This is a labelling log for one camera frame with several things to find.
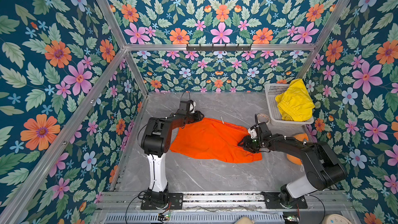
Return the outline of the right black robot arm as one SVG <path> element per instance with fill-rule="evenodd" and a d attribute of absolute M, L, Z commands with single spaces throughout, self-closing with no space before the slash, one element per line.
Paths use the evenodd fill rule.
<path fill-rule="evenodd" d="M 248 133 L 238 143 L 245 151 L 260 153 L 262 149 L 268 149 L 291 155 L 302 162 L 305 175 L 280 188 L 277 202 L 284 208 L 293 207 L 304 195 L 325 190 L 348 175 L 336 153 L 325 142 L 312 143 L 272 134 L 265 122 L 253 125 Z"/>

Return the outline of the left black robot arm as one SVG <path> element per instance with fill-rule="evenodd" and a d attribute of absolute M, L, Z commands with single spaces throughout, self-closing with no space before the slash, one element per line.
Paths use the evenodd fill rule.
<path fill-rule="evenodd" d="M 151 117 L 145 126 L 141 148 L 147 155 L 150 185 L 144 194 L 141 209 L 181 209 L 183 194 L 170 194 L 166 178 L 165 158 L 172 144 L 172 132 L 204 119 L 193 100 L 180 101 L 179 109 L 168 117 Z"/>

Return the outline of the orange shorts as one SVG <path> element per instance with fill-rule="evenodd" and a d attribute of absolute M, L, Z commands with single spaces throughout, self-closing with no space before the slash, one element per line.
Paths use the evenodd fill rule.
<path fill-rule="evenodd" d="M 245 127 L 204 118 L 180 128 L 170 150 L 194 159 L 234 164 L 262 160 L 260 153 L 250 153 L 239 147 L 238 143 L 248 135 Z"/>

